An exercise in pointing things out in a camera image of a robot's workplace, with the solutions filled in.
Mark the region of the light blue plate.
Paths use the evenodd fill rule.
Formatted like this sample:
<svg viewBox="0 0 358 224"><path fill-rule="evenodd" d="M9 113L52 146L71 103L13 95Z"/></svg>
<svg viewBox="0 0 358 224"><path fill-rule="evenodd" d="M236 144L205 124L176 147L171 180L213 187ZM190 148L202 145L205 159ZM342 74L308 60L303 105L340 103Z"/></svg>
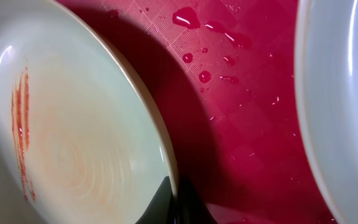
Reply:
<svg viewBox="0 0 358 224"><path fill-rule="evenodd" d="M339 223L358 223L358 0L301 0L296 108L314 179Z"/></svg>
<svg viewBox="0 0 358 224"><path fill-rule="evenodd" d="M178 170L137 72L55 1L0 1L0 223L136 223Z"/></svg>

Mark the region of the light blue plate bottom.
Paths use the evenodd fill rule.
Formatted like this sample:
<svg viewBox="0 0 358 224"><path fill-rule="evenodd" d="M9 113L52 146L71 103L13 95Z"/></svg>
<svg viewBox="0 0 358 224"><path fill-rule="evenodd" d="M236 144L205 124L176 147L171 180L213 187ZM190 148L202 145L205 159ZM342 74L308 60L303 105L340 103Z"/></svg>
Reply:
<svg viewBox="0 0 358 224"><path fill-rule="evenodd" d="M358 0L301 0L296 108L314 179L339 223L358 223Z"/></svg>

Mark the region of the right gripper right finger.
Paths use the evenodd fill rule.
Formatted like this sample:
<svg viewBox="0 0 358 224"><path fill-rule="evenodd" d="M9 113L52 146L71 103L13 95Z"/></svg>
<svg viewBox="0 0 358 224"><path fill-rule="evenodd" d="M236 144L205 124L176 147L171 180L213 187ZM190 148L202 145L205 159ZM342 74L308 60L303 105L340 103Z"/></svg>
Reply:
<svg viewBox="0 0 358 224"><path fill-rule="evenodd" d="M189 179L179 181L175 223L217 224Z"/></svg>

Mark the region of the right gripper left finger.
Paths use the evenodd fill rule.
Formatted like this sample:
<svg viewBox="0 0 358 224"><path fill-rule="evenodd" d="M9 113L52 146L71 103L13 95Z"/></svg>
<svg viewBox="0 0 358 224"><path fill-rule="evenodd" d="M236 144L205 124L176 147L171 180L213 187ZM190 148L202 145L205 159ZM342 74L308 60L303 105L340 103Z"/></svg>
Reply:
<svg viewBox="0 0 358 224"><path fill-rule="evenodd" d="M136 224L174 224L173 193L170 179L166 176Z"/></svg>

